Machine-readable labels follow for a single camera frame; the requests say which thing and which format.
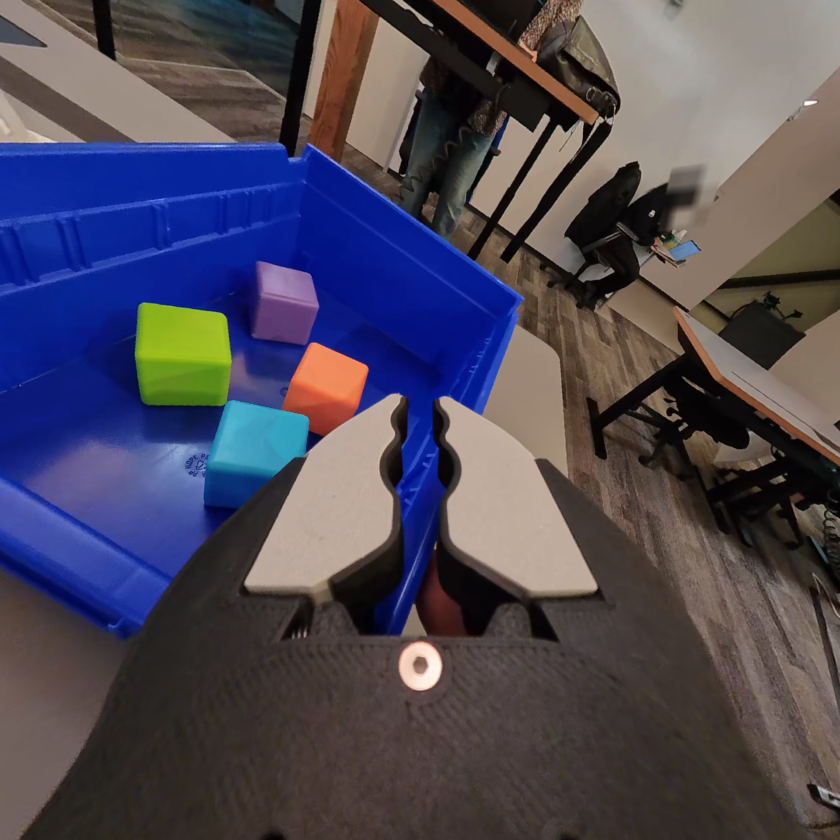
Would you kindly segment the light blue cube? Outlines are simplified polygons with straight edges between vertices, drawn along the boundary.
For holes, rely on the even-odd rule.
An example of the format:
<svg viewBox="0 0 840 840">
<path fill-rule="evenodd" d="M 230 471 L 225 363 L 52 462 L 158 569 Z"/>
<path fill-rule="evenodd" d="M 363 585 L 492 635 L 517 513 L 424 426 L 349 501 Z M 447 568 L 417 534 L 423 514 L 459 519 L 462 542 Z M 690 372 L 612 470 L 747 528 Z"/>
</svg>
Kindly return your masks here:
<svg viewBox="0 0 840 840">
<path fill-rule="evenodd" d="M 228 401 L 205 463 L 203 501 L 237 509 L 307 451 L 309 419 L 273 407 Z"/>
</svg>

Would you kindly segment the purple cube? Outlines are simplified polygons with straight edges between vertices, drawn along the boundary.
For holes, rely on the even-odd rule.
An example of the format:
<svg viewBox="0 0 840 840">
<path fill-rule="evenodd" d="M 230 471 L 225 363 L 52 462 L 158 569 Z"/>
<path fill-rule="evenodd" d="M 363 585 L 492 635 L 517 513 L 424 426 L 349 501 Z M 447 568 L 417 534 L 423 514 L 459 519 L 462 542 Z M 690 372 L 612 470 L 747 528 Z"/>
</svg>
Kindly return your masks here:
<svg viewBox="0 0 840 840">
<path fill-rule="evenodd" d="M 307 271 L 256 262 L 250 307 L 253 339 L 305 346 L 318 314 L 318 294 Z"/>
</svg>

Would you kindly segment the wood-top black frame desk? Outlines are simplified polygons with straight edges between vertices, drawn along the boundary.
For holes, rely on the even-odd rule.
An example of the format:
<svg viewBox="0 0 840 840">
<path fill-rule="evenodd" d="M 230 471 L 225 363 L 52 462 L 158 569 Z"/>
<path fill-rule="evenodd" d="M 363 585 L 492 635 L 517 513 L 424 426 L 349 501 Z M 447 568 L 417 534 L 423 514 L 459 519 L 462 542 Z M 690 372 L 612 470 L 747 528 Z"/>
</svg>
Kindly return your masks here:
<svg viewBox="0 0 840 840">
<path fill-rule="evenodd" d="M 531 62 L 497 24 L 485 19 L 476 2 L 371 1 L 364 4 L 429 57 L 446 64 L 477 89 L 481 97 L 497 98 L 507 116 L 527 130 L 536 130 L 543 118 L 548 120 L 471 246 L 470 258 L 478 258 L 555 131 L 572 135 L 581 126 L 579 149 L 545 189 L 531 215 L 503 251 L 501 258 L 508 263 L 613 130 L 615 119 L 601 118 L 560 81 L 557 53 L 572 27 L 560 24 L 543 44 L 536 62 Z"/>
</svg>

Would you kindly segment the grey desk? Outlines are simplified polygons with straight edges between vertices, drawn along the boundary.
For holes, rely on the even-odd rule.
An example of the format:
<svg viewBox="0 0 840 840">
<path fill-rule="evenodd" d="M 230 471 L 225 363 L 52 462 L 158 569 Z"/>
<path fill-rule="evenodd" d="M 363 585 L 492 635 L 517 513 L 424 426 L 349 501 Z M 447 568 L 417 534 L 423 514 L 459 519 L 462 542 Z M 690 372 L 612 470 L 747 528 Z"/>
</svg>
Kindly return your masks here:
<svg viewBox="0 0 840 840">
<path fill-rule="evenodd" d="M 41 2 L 2 2 L 34 25 L 47 57 L 26 72 L 132 140 L 233 139 L 93 48 L 88 34 Z M 555 352 L 517 327 L 486 416 L 536 456 L 567 469 L 562 378 Z M 19 838 L 76 758 L 125 645 L 2 571 L 2 838 Z"/>
</svg>

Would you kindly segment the black jacket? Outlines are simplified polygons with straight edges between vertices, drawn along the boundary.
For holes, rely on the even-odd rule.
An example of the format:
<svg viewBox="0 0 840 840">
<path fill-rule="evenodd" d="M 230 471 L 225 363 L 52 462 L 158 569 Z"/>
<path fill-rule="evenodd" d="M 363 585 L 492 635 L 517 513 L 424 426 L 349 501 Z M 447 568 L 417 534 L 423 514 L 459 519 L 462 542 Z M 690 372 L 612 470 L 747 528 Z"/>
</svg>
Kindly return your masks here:
<svg viewBox="0 0 840 840">
<path fill-rule="evenodd" d="M 640 164 L 629 162 L 588 197 L 565 231 L 565 237 L 583 256 L 616 232 L 620 216 L 634 199 L 641 180 Z"/>
</svg>

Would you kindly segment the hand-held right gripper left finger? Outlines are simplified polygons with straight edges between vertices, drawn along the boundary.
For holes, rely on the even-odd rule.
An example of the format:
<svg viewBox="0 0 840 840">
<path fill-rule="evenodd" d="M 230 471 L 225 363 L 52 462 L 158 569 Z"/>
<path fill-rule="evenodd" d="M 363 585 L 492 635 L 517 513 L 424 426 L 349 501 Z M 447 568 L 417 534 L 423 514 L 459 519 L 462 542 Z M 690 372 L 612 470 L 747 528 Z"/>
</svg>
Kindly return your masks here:
<svg viewBox="0 0 840 840">
<path fill-rule="evenodd" d="M 245 577 L 247 593 L 343 605 L 362 634 L 401 582 L 408 401 L 393 393 L 323 437 L 302 462 Z"/>
</svg>

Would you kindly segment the orange cube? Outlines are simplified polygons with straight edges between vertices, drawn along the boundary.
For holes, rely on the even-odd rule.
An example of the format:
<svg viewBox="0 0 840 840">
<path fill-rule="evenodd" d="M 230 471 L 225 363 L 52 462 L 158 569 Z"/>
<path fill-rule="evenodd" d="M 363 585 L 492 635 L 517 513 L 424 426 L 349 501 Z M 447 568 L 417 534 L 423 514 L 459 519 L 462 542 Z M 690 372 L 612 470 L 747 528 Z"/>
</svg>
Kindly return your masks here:
<svg viewBox="0 0 840 840">
<path fill-rule="evenodd" d="M 282 410 L 307 417 L 310 433 L 324 437 L 357 412 L 368 374 L 366 364 L 311 342 L 291 377 Z"/>
</svg>

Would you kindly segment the blue plastic bin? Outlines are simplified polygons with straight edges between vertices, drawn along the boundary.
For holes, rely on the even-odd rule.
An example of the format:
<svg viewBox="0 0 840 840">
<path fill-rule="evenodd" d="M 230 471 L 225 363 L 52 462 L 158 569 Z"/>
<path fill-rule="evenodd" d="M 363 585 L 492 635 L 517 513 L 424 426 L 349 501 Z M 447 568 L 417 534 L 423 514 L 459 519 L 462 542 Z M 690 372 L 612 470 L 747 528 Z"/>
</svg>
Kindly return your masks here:
<svg viewBox="0 0 840 840">
<path fill-rule="evenodd" d="M 522 298 L 314 149 L 276 143 L 3 143 L 2 571 L 136 634 L 232 514 L 203 504 L 223 409 L 147 406 L 149 302 L 223 313 L 230 397 L 279 408 L 303 350 L 249 334 L 256 263 L 307 271 L 311 337 L 367 364 L 360 411 L 408 400 L 405 571 L 375 631 L 405 626 L 443 488 L 434 399 L 481 413 Z"/>
</svg>

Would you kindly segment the black glass partition frame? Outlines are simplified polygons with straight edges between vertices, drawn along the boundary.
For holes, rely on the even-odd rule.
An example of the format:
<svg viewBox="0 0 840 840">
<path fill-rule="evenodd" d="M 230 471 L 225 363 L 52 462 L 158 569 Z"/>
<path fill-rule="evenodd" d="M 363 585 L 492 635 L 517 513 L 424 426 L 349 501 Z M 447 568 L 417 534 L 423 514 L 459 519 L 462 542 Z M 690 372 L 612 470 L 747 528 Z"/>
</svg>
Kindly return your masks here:
<svg viewBox="0 0 840 840">
<path fill-rule="evenodd" d="M 304 1 L 302 4 L 301 23 L 291 62 L 289 88 L 279 134 L 279 143 L 289 156 L 296 156 L 321 8 L 321 1 Z M 115 61 L 117 51 L 110 1 L 91 1 L 91 11 L 98 50 Z"/>
</svg>

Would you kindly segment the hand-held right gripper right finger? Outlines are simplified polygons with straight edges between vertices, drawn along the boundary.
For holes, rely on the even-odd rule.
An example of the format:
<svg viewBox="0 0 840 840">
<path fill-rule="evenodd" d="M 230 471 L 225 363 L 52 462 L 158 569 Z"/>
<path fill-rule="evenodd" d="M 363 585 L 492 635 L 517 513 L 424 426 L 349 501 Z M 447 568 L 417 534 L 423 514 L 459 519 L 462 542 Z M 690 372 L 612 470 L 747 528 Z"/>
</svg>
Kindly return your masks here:
<svg viewBox="0 0 840 840">
<path fill-rule="evenodd" d="M 467 634 L 499 606 L 530 610 L 599 591 L 543 467 L 509 433 L 449 396 L 434 402 L 438 477 L 437 577 Z"/>
</svg>

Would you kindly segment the dark messenger bag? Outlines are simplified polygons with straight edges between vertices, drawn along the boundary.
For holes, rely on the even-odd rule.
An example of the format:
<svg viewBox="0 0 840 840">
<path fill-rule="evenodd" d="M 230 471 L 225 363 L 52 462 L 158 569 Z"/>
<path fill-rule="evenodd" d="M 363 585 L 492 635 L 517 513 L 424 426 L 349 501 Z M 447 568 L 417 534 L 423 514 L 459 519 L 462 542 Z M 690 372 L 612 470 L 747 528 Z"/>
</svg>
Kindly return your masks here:
<svg viewBox="0 0 840 840">
<path fill-rule="evenodd" d="M 560 81 L 594 109 L 612 120 L 621 108 L 613 69 L 599 39 L 580 16 L 557 53 Z"/>
</svg>

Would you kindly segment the black office chair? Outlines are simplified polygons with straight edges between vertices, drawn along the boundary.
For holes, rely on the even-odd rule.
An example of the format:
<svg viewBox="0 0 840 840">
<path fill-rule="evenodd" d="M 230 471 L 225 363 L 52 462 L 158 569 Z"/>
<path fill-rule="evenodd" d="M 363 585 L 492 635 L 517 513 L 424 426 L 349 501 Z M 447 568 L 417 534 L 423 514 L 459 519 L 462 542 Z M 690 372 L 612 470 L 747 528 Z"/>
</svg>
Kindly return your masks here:
<svg viewBox="0 0 840 840">
<path fill-rule="evenodd" d="M 640 263 L 635 250 L 637 243 L 638 237 L 630 228 L 618 223 L 611 233 L 583 247 L 584 263 L 575 273 L 558 268 L 556 277 L 547 282 L 546 288 L 562 286 L 573 293 L 578 309 L 593 311 L 610 295 L 629 287 L 640 277 Z M 611 274 L 583 281 L 582 274 L 596 264 L 609 269 Z"/>
<path fill-rule="evenodd" d="M 678 473 L 680 480 L 689 476 L 690 459 L 683 441 L 701 432 L 720 445 L 737 450 L 750 445 L 750 432 L 736 419 L 721 411 L 719 400 L 688 381 L 683 374 L 670 374 L 663 385 L 669 395 L 670 407 L 666 416 L 670 418 L 656 435 L 657 444 L 648 461 L 661 459 L 666 446 L 677 451 L 684 471 Z"/>
</svg>

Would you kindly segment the green cube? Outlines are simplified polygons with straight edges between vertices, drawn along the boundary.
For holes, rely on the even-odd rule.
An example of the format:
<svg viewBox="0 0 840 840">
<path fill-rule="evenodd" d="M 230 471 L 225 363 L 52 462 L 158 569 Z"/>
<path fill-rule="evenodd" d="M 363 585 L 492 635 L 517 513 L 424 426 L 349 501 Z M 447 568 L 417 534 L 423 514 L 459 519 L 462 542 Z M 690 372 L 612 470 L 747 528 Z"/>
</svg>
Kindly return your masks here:
<svg viewBox="0 0 840 840">
<path fill-rule="evenodd" d="M 147 406 L 224 406 L 232 369 L 228 320 L 218 311 L 143 302 L 134 359 Z"/>
</svg>

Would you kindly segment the wooden post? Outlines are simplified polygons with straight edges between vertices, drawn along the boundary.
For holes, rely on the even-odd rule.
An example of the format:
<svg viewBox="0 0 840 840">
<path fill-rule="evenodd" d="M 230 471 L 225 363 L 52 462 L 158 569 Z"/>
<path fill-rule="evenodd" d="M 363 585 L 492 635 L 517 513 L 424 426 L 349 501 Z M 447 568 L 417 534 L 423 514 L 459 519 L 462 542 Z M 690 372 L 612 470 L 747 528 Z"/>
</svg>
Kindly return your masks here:
<svg viewBox="0 0 840 840">
<path fill-rule="evenodd" d="M 308 142 L 340 163 L 379 17 L 363 2 L 338 1 Z"/>
</svg>

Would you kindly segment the wood-edged office desk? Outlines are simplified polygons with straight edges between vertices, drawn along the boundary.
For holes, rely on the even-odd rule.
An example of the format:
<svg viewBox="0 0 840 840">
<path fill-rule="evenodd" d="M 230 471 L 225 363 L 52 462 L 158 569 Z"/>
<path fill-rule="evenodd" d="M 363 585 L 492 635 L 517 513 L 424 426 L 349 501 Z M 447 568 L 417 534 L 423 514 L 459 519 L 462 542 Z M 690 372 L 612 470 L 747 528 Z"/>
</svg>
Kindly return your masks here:
<svg viewBox="0 0 840 840">
<path fill-rule="evenodd" d="M 673 310 L 678 340 L 683 353 L 651 374 L 641 384 L 600 410 L 587 398 L 591 440 L 595 455 L 606 459 L 604 430 L 620 417 L 631 417 L 658 429 L 657 444 L 649 456 L 639 459 L 648 465 L 664 446 L 673 444 L 700 489 L 718 528 L 735 532 L 745 546 L 755 545 L 749 523 L 772 508 L 786 514 L 794 540 L 791 549 L 803 545 L 795 522 L 791 499 L 831 507 L 838 502 L 838 429 L 812 401 L 783 383 L 774 374 L 710 331 L 678 308 Z M 700 393 L 725 417 L 768 443 L 777 459 L 726 482 L 707 487 L 688 460 L 685 435 L 675 422 L 645 405 L 645 400 L 666 390 L 669 379 L 698 386 Z"/>
</svg>

